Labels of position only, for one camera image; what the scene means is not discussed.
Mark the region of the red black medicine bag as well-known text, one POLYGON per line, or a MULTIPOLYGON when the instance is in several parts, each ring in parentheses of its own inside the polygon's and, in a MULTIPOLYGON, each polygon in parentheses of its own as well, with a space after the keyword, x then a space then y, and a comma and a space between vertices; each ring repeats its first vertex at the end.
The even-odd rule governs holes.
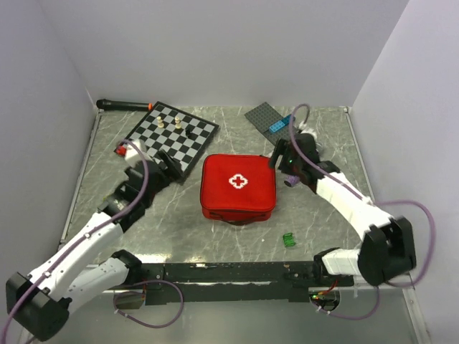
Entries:
POLYGON ((200 188, 204 217, 235 226, 268 220, 277 199, 269 160, 259 155, 207 156, 200 188))

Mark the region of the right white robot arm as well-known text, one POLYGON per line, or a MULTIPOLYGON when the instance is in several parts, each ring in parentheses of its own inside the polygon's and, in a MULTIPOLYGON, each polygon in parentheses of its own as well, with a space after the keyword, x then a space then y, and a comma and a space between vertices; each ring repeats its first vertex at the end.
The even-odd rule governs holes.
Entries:
POLYGON ((302 183, 329 202, 358 234, 357 249, 331 248, 314 257, 314 280, 331 284, 338 275, 360 276, 379 286, 417 265, 411 223, 395 218, 372 203, 331 161, 321 160, 315 138, 300 133, 275 144, 269 166, 302 183))

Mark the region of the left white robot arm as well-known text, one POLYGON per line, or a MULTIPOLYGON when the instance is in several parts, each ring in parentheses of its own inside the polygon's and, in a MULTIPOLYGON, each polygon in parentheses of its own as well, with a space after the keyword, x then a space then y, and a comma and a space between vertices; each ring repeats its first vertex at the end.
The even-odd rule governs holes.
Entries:
POLYGON ((137 148, 129 150, 127 179, 104 199, 77 235, 29 274, 17 272, 8 279, 9 317, 34 339, 44 342, 54 337, 74 311, 102 291, 138 285, 142 262, 124 249, 90 271, 85 268, 145 215, 159 191, 182 180, 179 162, 164 151, 159 156, 161 163, 137 148))

